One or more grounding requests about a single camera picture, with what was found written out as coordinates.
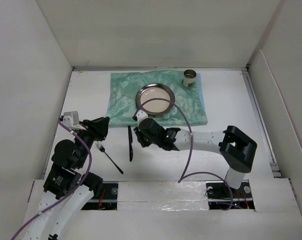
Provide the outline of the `green patterned cloth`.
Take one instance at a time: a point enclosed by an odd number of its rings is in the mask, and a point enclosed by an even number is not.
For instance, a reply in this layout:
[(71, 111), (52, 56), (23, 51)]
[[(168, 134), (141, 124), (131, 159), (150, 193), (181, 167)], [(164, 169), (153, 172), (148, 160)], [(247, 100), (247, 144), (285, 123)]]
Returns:
[(200, 91), (201, 79), (194, 85), (183, 85), (183, 72), (178, 70), (161, 70), (148, 72), (112, 73), (110, 75), (110, 97), (106, 116), (112, 127), (135, 126), (133, 120), (137, 110), (136, 95), (148, 84), (160, 83), (169, 87), (175, 96), (175, 103), (185, 114), (191, 126), (208, 123)]

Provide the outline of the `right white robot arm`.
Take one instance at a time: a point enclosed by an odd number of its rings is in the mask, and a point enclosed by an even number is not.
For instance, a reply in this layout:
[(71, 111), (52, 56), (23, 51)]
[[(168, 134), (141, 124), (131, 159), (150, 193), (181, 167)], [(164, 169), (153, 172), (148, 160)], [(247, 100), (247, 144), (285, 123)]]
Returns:
[(146, 118), (139, 122), (134, 132), (143, 148), (156, 145), (165, 151), (196, 150), (223, 156), (229, 169), (222, 191), (228, 197), (240, 192), (244, 177), (252, 170), (258, 146), (233, 125), (222, 131), (190, 133), (178, 127), (163, 128), (155, 120)]

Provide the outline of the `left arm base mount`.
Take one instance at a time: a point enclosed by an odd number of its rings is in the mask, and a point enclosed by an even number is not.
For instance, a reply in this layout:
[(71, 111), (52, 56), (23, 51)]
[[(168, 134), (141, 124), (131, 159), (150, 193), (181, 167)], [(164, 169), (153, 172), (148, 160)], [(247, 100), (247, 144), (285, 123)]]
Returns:
[(82, 211), (115, 211), (118, 205), (119, 183), (107, 181), (99, 196), (94, 196), (83, 207)]

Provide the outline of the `stainless steel cup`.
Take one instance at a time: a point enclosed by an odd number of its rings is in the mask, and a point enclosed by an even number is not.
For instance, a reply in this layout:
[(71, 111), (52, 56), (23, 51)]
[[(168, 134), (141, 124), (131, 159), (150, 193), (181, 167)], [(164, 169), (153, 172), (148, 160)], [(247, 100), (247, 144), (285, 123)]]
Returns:
[(183, 85), (190, 88), (196, 82), (197, 73), (193, 69), (187, 69), (183, 72)]

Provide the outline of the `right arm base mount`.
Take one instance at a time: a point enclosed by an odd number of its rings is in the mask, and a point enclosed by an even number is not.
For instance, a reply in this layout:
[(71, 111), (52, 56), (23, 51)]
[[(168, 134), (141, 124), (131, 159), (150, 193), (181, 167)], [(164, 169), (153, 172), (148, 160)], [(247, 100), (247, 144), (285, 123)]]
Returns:
[[(239, 189), (231, 188), (233, 210), (254, 210), (254, 200), (250, 183), (243, 181)], [(210, 210), (226, 210), (230, 206), (231, 194), (222, 181), (207, 181), (205, 196)]]

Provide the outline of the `stainless steel plate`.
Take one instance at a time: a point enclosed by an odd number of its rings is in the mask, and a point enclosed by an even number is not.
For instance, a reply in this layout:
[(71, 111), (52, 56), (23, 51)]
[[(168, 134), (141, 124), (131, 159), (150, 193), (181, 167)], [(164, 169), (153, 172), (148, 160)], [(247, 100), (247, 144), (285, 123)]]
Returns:
[(135, 96), (136, 107), (151, 116), (168, 113), (175, 102), (174, 92), (162, 83), (150, 83), (140, 88)]

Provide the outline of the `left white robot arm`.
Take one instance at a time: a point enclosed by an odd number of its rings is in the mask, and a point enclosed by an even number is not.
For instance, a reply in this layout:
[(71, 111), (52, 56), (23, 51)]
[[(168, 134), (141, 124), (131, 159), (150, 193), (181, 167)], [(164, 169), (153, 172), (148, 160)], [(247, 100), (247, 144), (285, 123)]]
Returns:
[(52, 166), (43, 185), (37, 214), (18, 231), (25, 240), (59, 240), (67, 224), (92, 198), (103, 191), (103, 179), (90, 171), (91, 147), (108, 135), (109, 117), (67, 123), (64, 114), (58, 124), (74, 136), (59, 141), (53, 151)]

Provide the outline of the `black table knife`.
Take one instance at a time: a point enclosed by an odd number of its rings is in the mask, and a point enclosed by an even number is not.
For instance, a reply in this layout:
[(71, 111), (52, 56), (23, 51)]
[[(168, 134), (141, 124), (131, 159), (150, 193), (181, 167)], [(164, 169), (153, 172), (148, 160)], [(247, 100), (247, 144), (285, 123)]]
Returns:
[(133, 144), (133, 135), (132, 135), (131, 126), (128, 126), (127, 130), (128, 130), (129, 161), (132, 162), (134, 151), (133, 151), (133, 146), (132, 146), (132, 144)]

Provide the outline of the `dark metal fork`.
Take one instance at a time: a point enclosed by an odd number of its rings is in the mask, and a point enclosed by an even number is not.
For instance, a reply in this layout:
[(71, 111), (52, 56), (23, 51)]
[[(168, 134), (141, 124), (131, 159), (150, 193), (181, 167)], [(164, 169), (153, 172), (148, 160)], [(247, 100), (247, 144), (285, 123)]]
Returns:
[(97, 142), (96, 144), (96, 147), (100, 150), (100, 152), (104, 153), (107, 158), (112, 162), (112, 164), (116, 167), (116, 169), (120, 172), (120, 174), (124, 174), (124, 171), (113, 161), (113, 159), (107, 154), (104, 146), (100, 143), (100, 142)]

